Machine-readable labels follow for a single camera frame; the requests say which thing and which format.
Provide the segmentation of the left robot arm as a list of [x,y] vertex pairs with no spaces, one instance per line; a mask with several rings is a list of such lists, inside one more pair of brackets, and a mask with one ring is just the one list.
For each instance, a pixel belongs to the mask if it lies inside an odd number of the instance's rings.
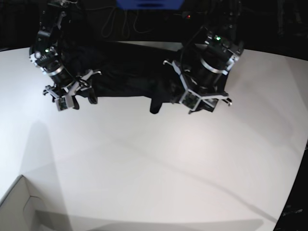
[[225,86],[244,51],[243,42],[236,37],[241,11],[240,0],[214,0],[206,21],[184,42],[179,56],[163,62],[178,75],[172,83],[171,103],[187,107],[189,113],[213,112],[220,101],[232,106]]

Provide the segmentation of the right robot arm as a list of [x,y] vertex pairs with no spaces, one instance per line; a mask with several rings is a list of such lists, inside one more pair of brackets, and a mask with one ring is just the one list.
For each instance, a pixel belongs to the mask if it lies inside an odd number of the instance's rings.
[[91,104],[97,104],[98,97],[92,87],[91,77],[102,74],[100,70],[89,69],[83,75],[73,75],[64,64],[63,34],[70,23],[69,10],[72,4],[77,4],[77,1],[47,1],[35,43],[29,49],[31,63],[53,81],[53,85],[47,85],[42,94],[52,97],[58,111],[69,108],[78,110],[76,96],[81,93],[86,94]]

